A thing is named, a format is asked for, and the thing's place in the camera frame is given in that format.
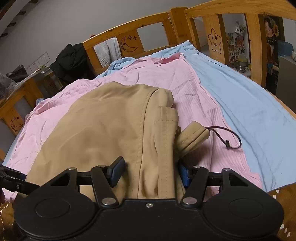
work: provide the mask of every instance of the pink bed sheet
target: pink bed sheet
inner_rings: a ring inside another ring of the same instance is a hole
[[[146,84],[171,90],[174,96],[174,107],[179,114],[178,124],[182,130],[192,121],[197,121],[203,126],[229,128],[219,104],[202,87],[195,71],[182,54],[177,53],[163,59],[145,57],[97,80],[79,79],[54,97],[40,102],[29,114],[7,166],[27,174],[43,143],[71,104],[90,90],[111,81],[124,85]],[[238,144],[231,133],[217,131],[232,145]],[[192,163],[198,162],[210,172],[221,172],[225,167],[231,168],[258,187],[262,187],[259,174],[250,171],[242,149],[228,150],[213,133],[186,158]],[[214,188],[212,191],[217,193],[218,189]],[[16,196],[16,193],[7,190],[4,190],[4,193],[8,201],[13,201]]]

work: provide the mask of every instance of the smiling star carving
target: smiling star carving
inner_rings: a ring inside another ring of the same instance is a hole
[[[218,36],[216,34],[216,32],[213,28],[211,29],[211,34],[208,35],[208,38],[212,44],[213,52],[217,51],[218,53],[221,53],[220,44],[221,44],[222,39],[220,36]]]

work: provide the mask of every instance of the black cable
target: black cable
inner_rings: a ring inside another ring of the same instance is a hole
[[[238,148],[240,148],[242,146],[242,141],[241,141],[240,137],[234,131],[229,130],[228,128],[225,128],[225,127],[222,127],[222,126],[208,126],[208,127],[206,127],[206,129],[208,129],[209,131],[215,132],[215,134],[226,145],[227,148],[230,148],[230,149],[238,149]],[[215,129],[222,129],[222,130],[231,132],[233,135],[235,135],[239,139],[239,146],[238,147],[232,147],[232,146],[230,146],[229,140],[224,141],[222,139],[222,137],[218,134],[218,132]]]

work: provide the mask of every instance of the blue blanket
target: blue blanket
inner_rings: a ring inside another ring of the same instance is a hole
[[[252,172],[260,174],[265,191],[296,182],[296,121],[261,86],[194,48],[189,41],[152,54],[168,57],[181,52],[202,85],[220,104],[224,118],[242,139],[242,149]],[[106,76],[135,61],[114,61]]]

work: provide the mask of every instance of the plastic bag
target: plastic bag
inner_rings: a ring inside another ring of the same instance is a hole
[[[0,73],[0,105],[13,92],[15,86],[16,84],[12,79]]]

